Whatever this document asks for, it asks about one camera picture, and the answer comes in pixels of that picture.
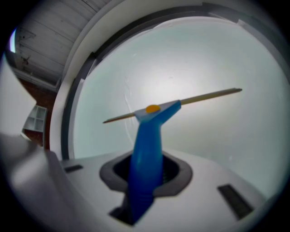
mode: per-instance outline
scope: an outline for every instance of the wooden skewer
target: wooden skewer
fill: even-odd
[[[240,92],[240,91],[242,91],[242,89],[236,89],[236,88],[226,89],[226,90],[221,90],[221,91],[217,91],[217,92],[211,92],[211,93],[199,95],[196,97],[186,98],[186,99],[180,100],[180,103],[181,103],[181,105],[186,105],[189,103],[199,102],[199,101],[203,101],[203,100],[207,100],[207,99],[211,99],[211,98],[215,98],[215,97],[221,97],[224,95],[228,95],[228,94],[232,94],[232,93],[236,93],[236,92]]]
[[[226,90],[207,93],[207,94],[203,94],[203,95],[199,95],[199,96],[195,96],[195,97],[186,98],[186,99],[180,100],[180,103],[181,103],[181,105],[186,105],[189,103],[199,102],[199,101],[203,101],[203,100],[207,100],[207,99],[211,99],[211,98],[215,98],[215,97],[221,97],[224,95],[228,95],[228,94],[232,94],[232,93],[236,93],[236,92],[240,92],[240,91],[242,91],[242,89],[237,89],[237,88],[226,89]],[[124,115],[121,115],[121,116],[118,116],[115,118],[110,118],[110,119],[104,121],[103,123],[108,123],[108,122],[112,122],[112,121],[117,121],[117,120],[121,120],[121,119],[125,119],[125,118],[134,117],[134,115],[135,115],[134,113],[124,114]]]

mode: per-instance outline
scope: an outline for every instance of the dark vent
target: dark vent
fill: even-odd
[[[235,213],[238,220],[241,220],[254,210],[230,184],[219,186],[217,189]]]
[[[74,171],[77,171],[77,170],[82,169],[82,168],[83,168],[83,166],[78,164],[78,165],[66,167],[66,168],[64,168],[64,170],[66,173],[70,173],[70,172],[74,172]]]

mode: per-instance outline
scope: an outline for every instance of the blue plastic stand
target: blue plastic stand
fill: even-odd
[[[140,125],[128,178],[128,193],[134,222],[153,203],[152,193],[162,184],[161,126],[181,108],[180,101],[159,106],[160,110],[154,113],[147,113],[146,109],[135,112]]]

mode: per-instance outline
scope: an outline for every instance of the white shelf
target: white shelf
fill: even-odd
[[[24,129],[30,131],[44,132],[47,109],[35,106],[27,118]]]

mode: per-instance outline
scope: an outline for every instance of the orange dot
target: orange dot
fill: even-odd
[[[158,106],[158,105],[151,105],[151,106],[148,106],[147,108],[146,108],[146,112],[147,113],[154,113],[154,112],[156,112],[156,111],[159,111],[161,108],[160,108],[160,106]]]

